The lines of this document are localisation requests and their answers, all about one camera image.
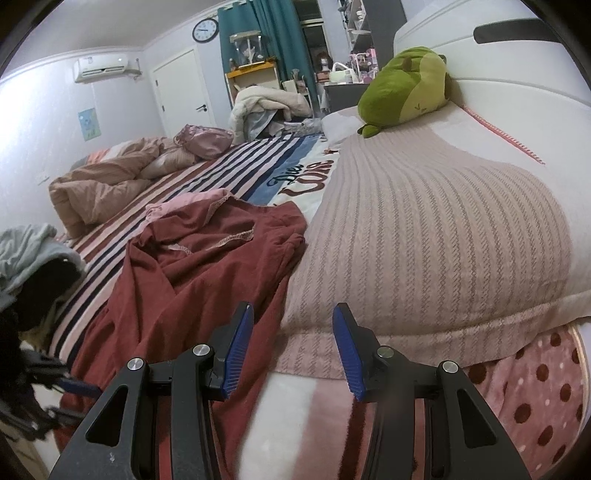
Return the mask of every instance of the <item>pink garment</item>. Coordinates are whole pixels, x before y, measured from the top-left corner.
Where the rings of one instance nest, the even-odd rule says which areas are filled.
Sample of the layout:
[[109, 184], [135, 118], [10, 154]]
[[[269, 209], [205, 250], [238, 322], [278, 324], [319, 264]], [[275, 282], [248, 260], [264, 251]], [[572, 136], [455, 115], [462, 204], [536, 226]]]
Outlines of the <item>pink garment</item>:
[[160, 217], [163, 217], [168, 212], [178, 210], [179, 208], [182, 208], [191, 203], [209, 199], [219, 200], [220, 198], [223, 198], [226, 195], [231, 195], [229, 190], [215, 189], [208, 190], [206, 192], [182, 193], [181, 195], [178, 195], [172, 200], [169, 200], [164, 203], [149, 203], [146, 205], [146, 220], [142, 223], [142, 227], [145, 228], [146, 225], [158, 220]]

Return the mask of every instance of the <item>pink bag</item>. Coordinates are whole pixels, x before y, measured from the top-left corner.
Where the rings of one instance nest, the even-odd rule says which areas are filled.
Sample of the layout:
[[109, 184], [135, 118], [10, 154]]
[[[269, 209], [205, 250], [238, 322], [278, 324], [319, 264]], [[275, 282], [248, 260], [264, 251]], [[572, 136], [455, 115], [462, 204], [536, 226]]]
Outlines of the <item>pink bag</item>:
[[179, 147], [184, 147], [204, 160], [215, 160], [220, 157], [230, 148], [232, 140], [234, 135], [228, 130], [196, 125], [185, 125], [174, 137], [174, 142]]

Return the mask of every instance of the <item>blue poster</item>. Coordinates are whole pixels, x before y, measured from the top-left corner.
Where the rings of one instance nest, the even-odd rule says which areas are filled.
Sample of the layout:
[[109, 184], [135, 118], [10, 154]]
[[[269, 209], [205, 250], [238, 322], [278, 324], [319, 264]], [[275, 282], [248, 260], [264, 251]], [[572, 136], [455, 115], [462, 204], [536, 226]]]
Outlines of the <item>blue poster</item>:
[[90, 108], [78, 114], [82, 136], [88, 142], [92, 138], [100, 137], [99, 119], [96, 117], [96, 109]]

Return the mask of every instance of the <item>metal screw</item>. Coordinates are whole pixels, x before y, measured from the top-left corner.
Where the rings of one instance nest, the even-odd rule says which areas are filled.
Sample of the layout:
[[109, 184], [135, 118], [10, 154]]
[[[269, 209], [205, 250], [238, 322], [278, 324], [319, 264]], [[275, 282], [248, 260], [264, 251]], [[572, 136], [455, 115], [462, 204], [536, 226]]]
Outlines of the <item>metal screw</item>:
[[203, 356], [207, 355], [210, 352], [209, 345], [205, 345], [205, 343], [201, 343], [197, 346], [193, 347], [193, 355]]
[[144, 366], [144, 361], [141, 358], [132, 358], [127, 362], [127, 368], [130, 370], [139, 370]]
[[394, 349], [388, 345], [382, 345], [378, 348], [378, 356], [381, 358], [392, 358], [394, 356]]
[[445, 362], [443, 362], [442, 367], [449, 374], [454, 374], [458, 370], [457, 363], [452, 362], [451, 360], [446, 360]]

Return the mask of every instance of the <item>wall clock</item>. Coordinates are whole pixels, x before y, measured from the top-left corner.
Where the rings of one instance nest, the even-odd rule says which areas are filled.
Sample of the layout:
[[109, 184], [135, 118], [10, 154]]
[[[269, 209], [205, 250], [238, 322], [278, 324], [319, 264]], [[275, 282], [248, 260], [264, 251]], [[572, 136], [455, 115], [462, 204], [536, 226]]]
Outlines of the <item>wall clock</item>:
[[204, 18], [193, 29], [193, 40], [197, 43], [207, 43], [213, 40], [220, 27], [214, 18]]

